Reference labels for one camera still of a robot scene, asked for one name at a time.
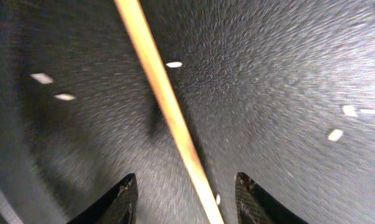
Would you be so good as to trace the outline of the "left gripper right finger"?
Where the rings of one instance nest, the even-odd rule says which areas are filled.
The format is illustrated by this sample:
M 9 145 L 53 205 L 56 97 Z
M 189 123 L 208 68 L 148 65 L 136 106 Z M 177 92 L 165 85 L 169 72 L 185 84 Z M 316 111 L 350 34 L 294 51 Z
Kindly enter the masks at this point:
M 238 224 L 307 224 L 244 172 L 235 180 Z

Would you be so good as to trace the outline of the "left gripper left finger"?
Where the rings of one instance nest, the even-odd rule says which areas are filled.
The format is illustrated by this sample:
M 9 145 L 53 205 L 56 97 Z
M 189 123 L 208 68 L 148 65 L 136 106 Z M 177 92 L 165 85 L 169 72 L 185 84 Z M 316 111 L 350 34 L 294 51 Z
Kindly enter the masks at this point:
M 67 224 L 135 224 L 137 203 L 136 175 L 130 173 Z

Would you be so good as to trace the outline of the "wooden chopstick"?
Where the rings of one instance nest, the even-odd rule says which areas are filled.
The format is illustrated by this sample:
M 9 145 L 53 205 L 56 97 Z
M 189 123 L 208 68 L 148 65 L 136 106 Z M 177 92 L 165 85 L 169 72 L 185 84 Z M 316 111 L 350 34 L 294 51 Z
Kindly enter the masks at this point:
M 178 100 L 169 81 L 144 12 L 137 0 L 115 0 L 136 54 L 152 87 L 175 145 L 211 224 L 222 224 L 208 178 L 201 164 Z

